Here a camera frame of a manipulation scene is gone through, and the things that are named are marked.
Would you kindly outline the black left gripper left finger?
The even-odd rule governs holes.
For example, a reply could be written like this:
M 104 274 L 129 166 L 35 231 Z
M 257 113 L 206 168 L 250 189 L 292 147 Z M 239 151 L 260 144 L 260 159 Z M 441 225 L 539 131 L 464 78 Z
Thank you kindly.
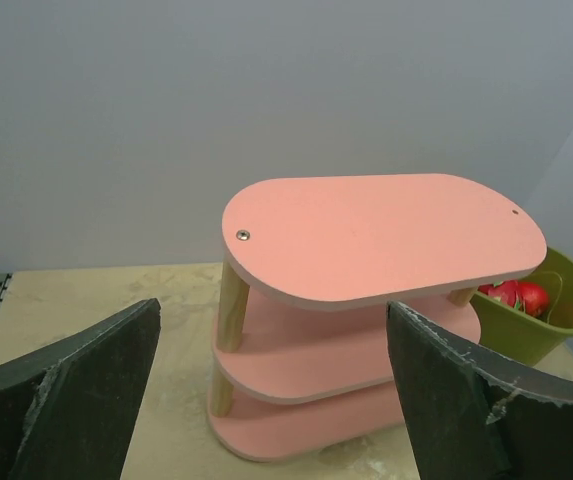
M 0 479 L 118 479 L 161 331 L 156 299 L 0 364 Z

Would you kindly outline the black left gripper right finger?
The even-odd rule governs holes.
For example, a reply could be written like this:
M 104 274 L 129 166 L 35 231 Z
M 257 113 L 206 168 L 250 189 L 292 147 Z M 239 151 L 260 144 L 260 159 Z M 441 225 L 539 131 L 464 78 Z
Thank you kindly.
M 573 381 L 477 345 L 398 302 L 387 346 L 423 479 L 573 479 Z

